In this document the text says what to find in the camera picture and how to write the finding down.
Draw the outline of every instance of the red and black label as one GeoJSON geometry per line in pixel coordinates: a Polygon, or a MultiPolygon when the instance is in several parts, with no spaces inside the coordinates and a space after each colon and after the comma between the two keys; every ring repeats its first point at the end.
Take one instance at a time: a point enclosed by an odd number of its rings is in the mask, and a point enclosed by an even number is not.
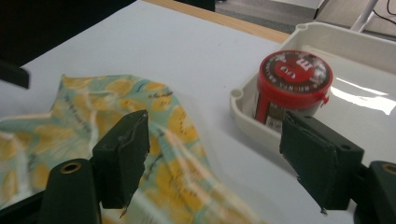
{"type": "Polygon", "coordinates": [[[312,93],[331,82],[331,69],[308,52],[280,51],[262,64],[265,79],[282,91],[312,93]]]}

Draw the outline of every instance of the fabric with lemon print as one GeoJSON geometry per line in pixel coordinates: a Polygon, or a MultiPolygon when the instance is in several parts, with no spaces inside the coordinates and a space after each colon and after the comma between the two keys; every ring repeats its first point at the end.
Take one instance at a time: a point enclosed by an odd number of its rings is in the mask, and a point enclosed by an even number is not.
{"type": "Polygon", "coordinates": [[[0,208],[43,190],[57,164],[90,158],[123,115],[141,109],[148,111],[146,170],[127,215],[103,210],[104,223],[265,223],[210,171],[173,92],[135,76],[62,76],[48,114],[1,120],[0,208]]]}

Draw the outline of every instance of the black object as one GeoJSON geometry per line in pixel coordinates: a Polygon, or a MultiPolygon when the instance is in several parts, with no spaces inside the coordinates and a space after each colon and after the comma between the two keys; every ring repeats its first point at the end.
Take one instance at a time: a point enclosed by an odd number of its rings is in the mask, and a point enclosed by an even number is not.
{"type": "Polygon", "coordinates": [[[0,79],[17,86],[29,89],[29,73],[11,63],[0,60],[0,79]]]}
{"type": "Polygon", "coordinates": [[[280,153],[323,211],[346,210],[352,199],[355,223],[396,223],[396,164],[373,161],[367,168],[363,149],[315,118],[290,111],[280,153]]]}
{"type": "Polygon", "coordinates": [[[124,116],[96,144],[90,161],[54,167],[46,190],[1,210],[0,223],[101,223],[99,202],[126,211],[149,153],[148,118],[146,110],[124,116]]]}

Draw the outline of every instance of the yellow patterned cloth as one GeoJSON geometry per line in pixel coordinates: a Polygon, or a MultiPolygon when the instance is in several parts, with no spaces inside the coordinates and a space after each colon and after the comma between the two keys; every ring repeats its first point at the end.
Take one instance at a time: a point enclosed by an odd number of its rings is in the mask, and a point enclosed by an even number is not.
{"type": "Polygon", "coordinates": [[[172,91],[135,76],[63,76],[48,114],[1,120],[0,208],[45,189],[55,165],[90,158],[123,115],[141,109],[149,118],[146,171],[127,216],[105,210],[104,223],[264,223],[214,177],[172,91]]]}

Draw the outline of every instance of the white table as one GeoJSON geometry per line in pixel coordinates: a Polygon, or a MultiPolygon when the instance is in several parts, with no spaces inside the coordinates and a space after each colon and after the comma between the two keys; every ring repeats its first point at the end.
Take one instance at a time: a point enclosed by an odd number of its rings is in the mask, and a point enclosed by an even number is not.
{"type": "Polygon", "coordinates": [[[318,205],[294,175],[257,153],[235,126],[229,93],[278,44],[169,8],[137,1],[26,64],[29,91],[0,83],[0,117],[50,110],[61,74],[133,74],[168,85],[205,145],[213,171],[269,223],[353,223],[352,210],[318,205]]]}

